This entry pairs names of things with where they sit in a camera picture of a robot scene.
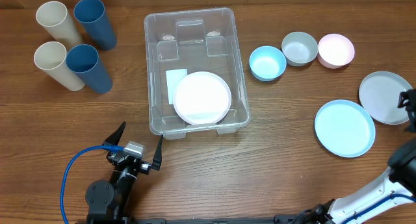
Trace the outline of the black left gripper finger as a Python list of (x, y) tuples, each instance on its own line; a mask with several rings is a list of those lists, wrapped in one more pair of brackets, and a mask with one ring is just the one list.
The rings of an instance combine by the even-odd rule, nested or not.
[(109, 137), (105, 139), (103, 145), (118, 145), (124, 132), (126, 122), (124, 121)]
[(159, 139), (159, 143), (157, 145), (155, 154), (153, 156), (152, 165), (151, 165), (151, 168), (157, 171), (160, 170), (161, 164), (162, 164), (162, 145), (163, 145), (163, 135), (161, 135)]

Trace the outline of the pink plastic plate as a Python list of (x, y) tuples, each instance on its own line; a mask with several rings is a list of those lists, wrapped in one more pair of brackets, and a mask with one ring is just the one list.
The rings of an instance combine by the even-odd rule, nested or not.
[(199, 71), (182, 78), (173, 94), (177, 115), (191, 125), (215, 124), (231, 108), (231, 90), (220, 76)]

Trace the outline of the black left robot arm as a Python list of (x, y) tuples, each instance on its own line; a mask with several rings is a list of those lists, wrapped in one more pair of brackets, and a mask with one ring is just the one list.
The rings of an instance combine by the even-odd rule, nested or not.
[(160, 170), (163, 137), (159, 138), (153, 161), (146, 162), (143, 160), (144, 145), (133, 141), (124, 147), (118, 145), (125, 126), (123, 122), (102, 144), (114, 169), (109, 180), (97, 180), (87, 188), (87, 223), (134, 223), (134, 217), (127, 211), (133, 185), (139, 174)]

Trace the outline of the light blue plastic plate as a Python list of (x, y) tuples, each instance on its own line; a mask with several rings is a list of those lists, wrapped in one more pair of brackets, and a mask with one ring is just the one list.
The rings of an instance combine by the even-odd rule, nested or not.
[(336, 99), (323, 105), (315, 116), (315, 134), (331, 153), (355, 158), (364, 155), (376, 138), (368, 112), (353, 101)]

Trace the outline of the grey plastic plate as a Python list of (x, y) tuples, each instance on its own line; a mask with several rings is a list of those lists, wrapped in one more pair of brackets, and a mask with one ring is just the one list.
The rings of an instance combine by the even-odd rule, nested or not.
[(400, 75), (376, 71), (367, 75), (359, 86), (359, 101), (372, 118), (380, 123), (399, 125), (409, 121), (404, 108), (398, 108), (399, 95), (412, 89)]

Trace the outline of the light blue plastic bowl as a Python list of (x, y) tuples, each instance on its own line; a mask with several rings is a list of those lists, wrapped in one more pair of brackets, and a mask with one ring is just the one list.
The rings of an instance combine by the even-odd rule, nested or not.
[(257, 80), (270, 82), (283, 75), (287, 61), (281, 50), (264, 45), (252, 51), (249, 57), (249, 66), (252, 75)]

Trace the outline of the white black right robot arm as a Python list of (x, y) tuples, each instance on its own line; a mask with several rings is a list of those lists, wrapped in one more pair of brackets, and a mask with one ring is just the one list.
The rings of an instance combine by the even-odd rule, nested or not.
[[(320, 143), (335, 155), (365, 154), (376, 136), (375, 124), (363, 107), (345, 99), (330, 101), (315, 116)], [(415, 140), (400, 147), (386, 170), (368, 185), (344, 198), (298, 214), (294, 223), (364, 223), (386, 210), (415, 202)]]

